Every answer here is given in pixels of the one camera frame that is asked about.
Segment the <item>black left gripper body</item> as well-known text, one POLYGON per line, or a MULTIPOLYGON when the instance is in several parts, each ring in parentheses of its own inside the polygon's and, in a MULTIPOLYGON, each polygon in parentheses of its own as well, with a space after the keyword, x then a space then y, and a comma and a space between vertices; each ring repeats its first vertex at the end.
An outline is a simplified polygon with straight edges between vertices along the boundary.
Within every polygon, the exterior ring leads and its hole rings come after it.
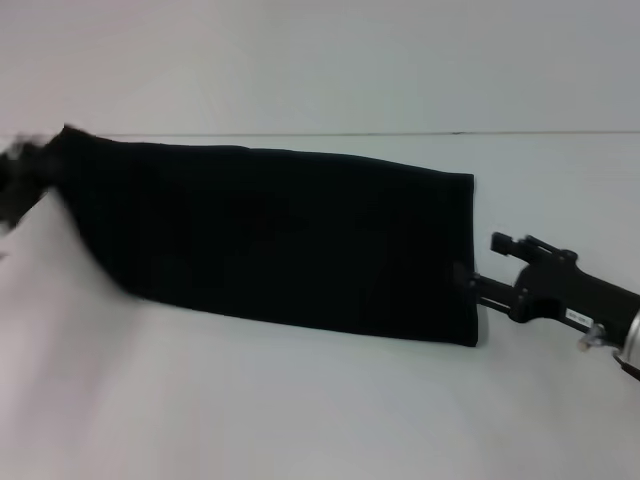
POLYGON ((1 224, 15 229, 51 186, 48 162, 1 164, 1 224))

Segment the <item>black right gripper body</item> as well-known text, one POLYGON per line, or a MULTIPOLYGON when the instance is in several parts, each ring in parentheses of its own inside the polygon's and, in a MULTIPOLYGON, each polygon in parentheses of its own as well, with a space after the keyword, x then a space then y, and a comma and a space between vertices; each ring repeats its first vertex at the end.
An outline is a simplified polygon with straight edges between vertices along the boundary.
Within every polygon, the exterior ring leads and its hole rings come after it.
POLYGON ((572 310, 602 325, 606 343, 622 344, 639 312, 639 296, 584 273, 576 261, 566 252, 529 257, 513 286, 509 317, 518 323, 536 318, 567 323, 572 310))

